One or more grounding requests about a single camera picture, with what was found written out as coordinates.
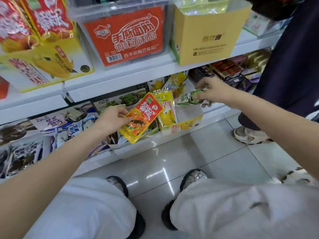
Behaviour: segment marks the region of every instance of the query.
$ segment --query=person's right hand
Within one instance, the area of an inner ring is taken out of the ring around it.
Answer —
[[[224,103],[228,106],[231,105],[234,93],[238,92],[237,89],[224,83],[216,77],[204,77],[195,86],[196,89],[206,88],[206,92],[194,95],[196,100],[209,100],[210,102]]]

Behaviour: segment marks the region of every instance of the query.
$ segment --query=plastic storage bin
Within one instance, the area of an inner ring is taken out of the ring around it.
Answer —
[[[70,19],[79,24],[104,66],[169,46],[173,0],[66,0],[66,4]]]

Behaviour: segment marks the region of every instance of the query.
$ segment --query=person's left hand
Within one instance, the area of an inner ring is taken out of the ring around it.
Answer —
[[[130,117],[125,117],[127,113],[128,111],[124,107],[109,107],[99,116],[94,127],[108,136],[131,121]]]

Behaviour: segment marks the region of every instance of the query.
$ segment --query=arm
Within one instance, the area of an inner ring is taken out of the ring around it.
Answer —
[[[88,154],[130,121],[126,114],[124,108],[108,108],[94,126],[0,185],[1,238],[23,238]]]
[[[241,110],[297,163],[319,179],[319,124],[232,88],[217,78],[206,77],[196,85],[196,88],[204,87],[207,91],[196,99],[225,103]]]

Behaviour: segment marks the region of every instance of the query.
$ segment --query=store shelf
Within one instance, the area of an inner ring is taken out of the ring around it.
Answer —
[[[112,163],[114,161],[117,161],[119,159],[127,159],[130,158],[136,154],[142,153],[146,150],[149,150],[151,148],[157,147],[161,144],[164,144],[166,142],[169,142],[173,139],[176,139],[178,137],[181,137],[183,135],[186,135],[190,132],[196,131],[200,128],[203,128],[205,126],[208,126],[210,124],[213,124],[217,121],[220,121],[222,119],[225,119],[226,117],[229,117],[235,113],[238,112],[238,110],[234,110],[229,108],[228,106],[225,106],[224,104],[220,107],[220,103],[216,103],[212,106],[212,108],[217,108],[215,110],[212,110],[210,112],[207,112],[204,114],[202,121],[200,124],[196,127],[191,127],[188,130],[180,131],[177,133],[173,133],[169,136],[163,136],[161,132],[155,134],[152,137],[149,137],[145,140],[139,141],[135,144],[130,144],[125,147],[115,149],[113,151],[107,151],[102,154],[99,154],[93,158],[90,158],[86,161],[84,161],[80,167],[77,169],[77,171],[74,173],[74,176],[78,176],[80,174],[86,173],[88,171],[91,171],[93,169],[97,169],[101,166],[107,165],[109,163]]]
[[[277,43],[282,31],[275,32],[261,38],[242,30],[231,56],[273,46]],[[75,102],[90,99],[105,93],[140,84],[149,80],[171,75],[177,72],[209,64],[204,63],[179,66],[172,51],[153,56],[126,66],[102,67],[93,58],[95,72],[87,76],[65,82],[65,87]]]
[[[66,107],[63,84],[21,93],[12,85],[6,99],[0,100],[0,124]]]

